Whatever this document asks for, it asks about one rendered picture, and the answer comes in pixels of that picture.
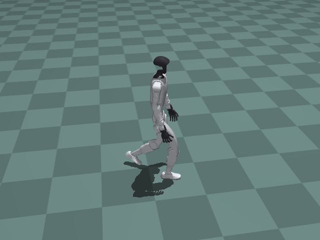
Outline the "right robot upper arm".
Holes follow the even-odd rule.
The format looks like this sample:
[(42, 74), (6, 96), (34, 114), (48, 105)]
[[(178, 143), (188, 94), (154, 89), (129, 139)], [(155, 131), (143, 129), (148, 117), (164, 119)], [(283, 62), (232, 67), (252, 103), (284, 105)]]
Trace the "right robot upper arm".
[(162, 86), (160, 82), (154, 82), (152, 85), (152, 111), (154, 111), (154, 107), (161, 107), (158, 105), (158, 102), (160, 101), (160, 93), (162, 91)]

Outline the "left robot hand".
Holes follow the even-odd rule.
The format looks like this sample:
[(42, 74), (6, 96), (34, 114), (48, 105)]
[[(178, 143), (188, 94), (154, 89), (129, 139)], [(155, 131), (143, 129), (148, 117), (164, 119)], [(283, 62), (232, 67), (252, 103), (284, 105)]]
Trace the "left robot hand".
[[(179, 117), (179, 115), (178, 115), (178, 113), (173, 109), (173, 107), (172, 107), (171, 104), (170, 104), (170, 108), (171, 108), (171, 109), (167, 109), (167, 110), (168, 110), (169, 117), (170, 117), (170, 121), (171, 121), (171, 117), (172, 117), (172, 122), (173, 122), (173, 120), (174, 120), (174, 122), (175, 122), (175, 121), (178, 120), (177, 116)], [(175, 117), (176, 117), (176, 118), (175, 118)]]

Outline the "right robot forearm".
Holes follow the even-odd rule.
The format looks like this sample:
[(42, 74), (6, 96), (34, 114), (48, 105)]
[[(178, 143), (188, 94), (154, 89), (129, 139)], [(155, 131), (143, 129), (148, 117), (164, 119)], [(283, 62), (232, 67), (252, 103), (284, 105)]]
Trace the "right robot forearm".
[(154, 107), (153, 114), (154, 114), (154, 117), (155, 117), (155, 119), (157, 121), (157, 125), (159, 126), (159, 130), (160, 131), (165, 130), (164, 121), (163, 121), (163, 118), (162, 118), (162, 113), (161, 113), (161, 110), (160, 110), (160, 108), (158, 106)]

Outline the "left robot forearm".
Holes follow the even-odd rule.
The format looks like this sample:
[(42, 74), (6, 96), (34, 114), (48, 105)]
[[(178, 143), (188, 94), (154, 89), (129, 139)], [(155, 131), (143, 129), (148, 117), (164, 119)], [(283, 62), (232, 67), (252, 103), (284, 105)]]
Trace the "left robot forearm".
[(165, 97), (165, 102), (164, 102), (164, 105), (166, 106), (166, 109), (167, 109), (167, 110), (168, 110), (168, 109), (171, 109), (170, 104), (171, 104), (171, 102), (170, 102), (170, 100), (169, 100), (169, 98), (168, 98), (168, 92), (167, 92), (167, 93), (166, 93), (166, 97)]

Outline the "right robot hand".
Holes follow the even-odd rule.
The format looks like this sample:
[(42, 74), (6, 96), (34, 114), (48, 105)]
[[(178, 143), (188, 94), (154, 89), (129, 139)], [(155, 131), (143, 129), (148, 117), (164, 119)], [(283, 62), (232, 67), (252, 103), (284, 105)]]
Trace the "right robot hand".
[[(170, 137), (172, 137), (172, 138), (174, 138), (172, 135), (170, 135), (166, 130), (166, 126), (165, 125), (163, 125), (164, 126), (164, 129), (165, 130), (162, 130), (162, 131), (160, 131), (161, 132), (161, 138), (162, 138), (162, 140), (163, 140), (163, 142), (165, 143), (170, 143), (170, 141), (172, 142), (173, 140), (171, 140), (170, 139)], [(164, 141), (165, 140), (165, 141)], [(170, 140), (170, 141), (169, 141)]]

